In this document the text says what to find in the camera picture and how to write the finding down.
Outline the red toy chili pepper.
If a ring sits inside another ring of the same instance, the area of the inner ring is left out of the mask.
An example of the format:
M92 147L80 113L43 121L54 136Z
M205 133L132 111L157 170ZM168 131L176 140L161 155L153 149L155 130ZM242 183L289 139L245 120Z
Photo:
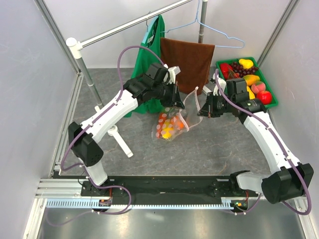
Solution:
M158 117L158 122L156 124L156 137L160 138L162 126L164 122L167 120L167 114L166 113L160 113Z

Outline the clear pink-dotted zip bag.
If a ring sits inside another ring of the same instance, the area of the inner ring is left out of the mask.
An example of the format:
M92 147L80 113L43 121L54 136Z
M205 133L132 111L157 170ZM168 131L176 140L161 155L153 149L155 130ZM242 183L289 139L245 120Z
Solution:
M198 89L199 87L195 87L185 97L183 100L184 109L166 107L159 113L157 121L152 127L153 140L172 141L177 136L189 132L202 122L203 117L198 115L200 110L197 97Z

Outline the yellow toy corn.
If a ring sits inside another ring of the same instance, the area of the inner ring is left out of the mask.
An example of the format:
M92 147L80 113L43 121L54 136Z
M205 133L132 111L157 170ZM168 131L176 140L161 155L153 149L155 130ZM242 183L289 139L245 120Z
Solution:
M172 137L175 134L175 129L174 129L172 119L167 119L163 123L160 134L161 134L162 138L164 138L164 139L172 139Z

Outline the orange toy fruit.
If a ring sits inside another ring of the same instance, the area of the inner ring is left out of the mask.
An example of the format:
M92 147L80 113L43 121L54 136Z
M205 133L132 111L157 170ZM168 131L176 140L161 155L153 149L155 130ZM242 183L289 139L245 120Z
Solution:
M184 123L182 122L182 120L180 119L178 115L175 115L171 119L171 124L175 130L182 130L185 128Z

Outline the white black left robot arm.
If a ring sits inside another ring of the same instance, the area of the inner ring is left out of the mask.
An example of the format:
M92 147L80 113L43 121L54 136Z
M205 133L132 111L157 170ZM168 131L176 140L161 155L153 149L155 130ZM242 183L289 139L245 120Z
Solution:
M151 99L160 100L164 107L184 109L176 82L179 73L178 66L169 68L153 63L145 73L127 80L124 89L92 117L80 124L73 122L69 125L69 145L74 155L84 164L93 181L92 190L97 195L106 195L110 188L108 175L101 163L104 153L98 143L126 114Z

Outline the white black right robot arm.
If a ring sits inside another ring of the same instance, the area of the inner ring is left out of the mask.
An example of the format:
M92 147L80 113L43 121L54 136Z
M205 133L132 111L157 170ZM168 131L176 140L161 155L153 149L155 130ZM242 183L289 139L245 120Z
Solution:
M252 134L263 152L269 168L269 175L250 171L233 173L234 180L228 183L228 190L240 196L246 190L263 194L272 204L305 196L311 201L308 187L314 170L310 164L302 164L285 145L272 125L270 115L260 99L250 98L244 79L224 81L216 77L212 92L207 94L206 102L198 115L217 118L232 113Z

